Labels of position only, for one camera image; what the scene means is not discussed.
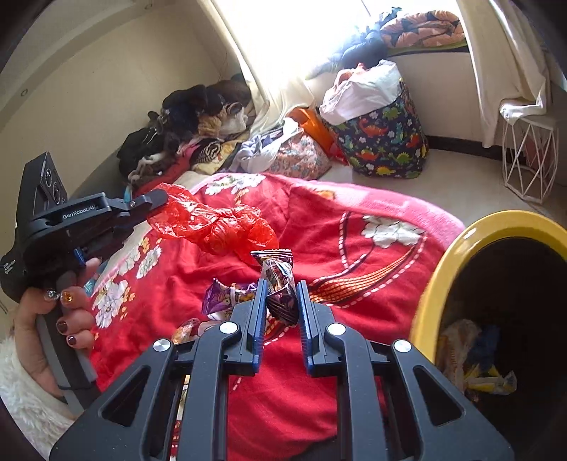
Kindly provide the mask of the left hand painted nails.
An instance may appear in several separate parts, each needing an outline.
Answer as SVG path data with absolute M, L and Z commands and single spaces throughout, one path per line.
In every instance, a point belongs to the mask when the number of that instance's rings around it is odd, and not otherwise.
M 13 336 L 17 358 L 32 380 L 57 399 L 63 397 L 62 389 L 49 364 L 38 326 L 52 324 L 46 330 L 54 331 L 64 340 L 66 347 L 75 351 L 91 351 L 95 318 L 84 285 L 100 264 L 101 260 L 97 257 L 89 259 L 76 275 L 76 284 L 60 291 L 53 288 L 27 289 L 15 314 Z

